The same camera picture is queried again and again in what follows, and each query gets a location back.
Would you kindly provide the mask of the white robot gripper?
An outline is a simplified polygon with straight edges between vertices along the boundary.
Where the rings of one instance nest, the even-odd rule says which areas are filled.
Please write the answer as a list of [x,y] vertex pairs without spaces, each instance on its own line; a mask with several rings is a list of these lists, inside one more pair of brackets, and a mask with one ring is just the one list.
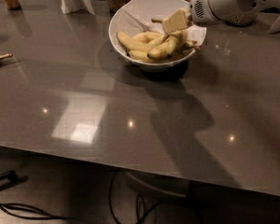
[[165,18],[163,31],[188,29],[194,24],[216,24],[236,15],[251,14],[259,10],[255,0],[190,0],[189,9],[180,8]]

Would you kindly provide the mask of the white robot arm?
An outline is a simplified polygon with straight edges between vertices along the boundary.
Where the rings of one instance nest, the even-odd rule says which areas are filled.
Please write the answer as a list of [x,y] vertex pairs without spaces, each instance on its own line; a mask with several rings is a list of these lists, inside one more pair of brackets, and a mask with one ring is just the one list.
[[189,28],[192,24],[206,27],[269,7],[280,9],[280,0],[190,0],[188,8],[180,8],[161,19],[161,24],[165,33],[171,33]]

